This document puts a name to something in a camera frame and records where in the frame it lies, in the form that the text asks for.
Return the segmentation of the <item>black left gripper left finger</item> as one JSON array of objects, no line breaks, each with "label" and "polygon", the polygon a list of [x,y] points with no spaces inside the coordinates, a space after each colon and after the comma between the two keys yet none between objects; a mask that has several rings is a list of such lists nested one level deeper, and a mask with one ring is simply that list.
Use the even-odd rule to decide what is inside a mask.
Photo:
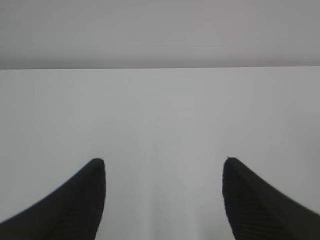
[{"label": "black left gripper left finger", "polygon": [[105,163],[95,158],[45,198],[1,222],[0,238],[94,240],[105,200]]}]

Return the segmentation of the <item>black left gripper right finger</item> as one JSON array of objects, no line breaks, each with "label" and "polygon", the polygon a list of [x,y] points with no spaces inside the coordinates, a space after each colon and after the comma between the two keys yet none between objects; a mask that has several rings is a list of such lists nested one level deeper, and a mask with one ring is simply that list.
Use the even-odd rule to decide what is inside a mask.
[{"label": "black left gripper right finger", "polygon": [[222,195],[236,240],[318,240],[320,216],[264,181],[237,158],[223,165]]}]

